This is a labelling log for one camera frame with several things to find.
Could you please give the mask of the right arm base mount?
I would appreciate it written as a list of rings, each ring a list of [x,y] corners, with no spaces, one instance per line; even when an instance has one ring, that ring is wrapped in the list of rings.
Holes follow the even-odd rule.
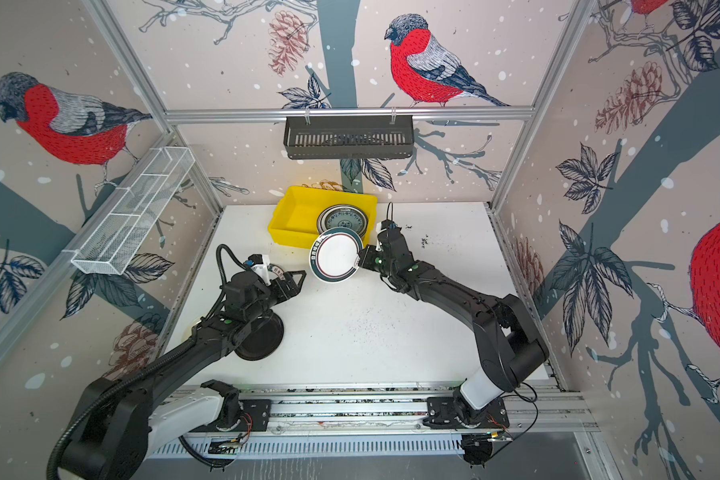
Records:
[[[481,409],[472,408],[460,396],[429,397],[427,415],[422,424],[430,429],[500,429],[509,428],[502,399],[494,399]]]

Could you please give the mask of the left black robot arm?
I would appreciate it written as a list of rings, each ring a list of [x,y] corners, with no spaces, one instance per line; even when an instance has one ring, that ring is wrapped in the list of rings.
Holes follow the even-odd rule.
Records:
[[[143,369],[89,384],[51,450],[46,476],[66,470],[84,479],[128,479],[148,454],[157,407],[205,367],[237,350],[275,317],[274,306],[300,294],[306,273],[287,271],[265,283],[241,271],[220,287],[190,337]]]

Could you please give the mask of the black round plate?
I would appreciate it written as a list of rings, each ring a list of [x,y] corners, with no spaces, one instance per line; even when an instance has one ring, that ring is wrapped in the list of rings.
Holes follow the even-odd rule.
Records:
[[[235,354],[246,361],[262,360],[280,346],[284,331],[282,319],[272,312],[269,319],[235,350]]]

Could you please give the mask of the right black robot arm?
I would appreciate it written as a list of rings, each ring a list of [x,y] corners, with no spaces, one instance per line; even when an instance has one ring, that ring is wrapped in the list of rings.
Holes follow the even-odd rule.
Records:
[[[391,290],[441,309],[472,331],[480,367],[456,390],[454,409],[461,422],[475,425],[487,405],[514,392],[548,360],[540,330],[517,296],[478,292],[416,260],[395,222],[381,223],[377,241],[359,254],[362,268],[378,272]]]

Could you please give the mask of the teal patterned round plate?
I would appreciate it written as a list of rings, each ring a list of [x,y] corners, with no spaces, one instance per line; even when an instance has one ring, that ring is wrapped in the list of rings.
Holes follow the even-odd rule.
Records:
[[[340,204],[326,208],[318,216],[317,230],[319,234],[323,234],[330,229],[341,227],[364,236],[368,224],[368,217],[362,210],[352,205]]]

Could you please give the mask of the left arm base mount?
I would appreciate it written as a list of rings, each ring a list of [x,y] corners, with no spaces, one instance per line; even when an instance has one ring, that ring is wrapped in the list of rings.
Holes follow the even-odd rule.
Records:
[[[227,400],[209,428],[212,432],[265,432],[271,417],[269,399]]]

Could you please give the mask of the medium green rimmed white plate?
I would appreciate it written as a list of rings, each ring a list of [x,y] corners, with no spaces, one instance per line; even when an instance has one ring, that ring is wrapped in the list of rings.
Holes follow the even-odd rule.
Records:
[[[328,229],[310,249],[310,270],[325,283],[343,282],[356,273],[362,248],[362,239],[355,231],[346,227]]]

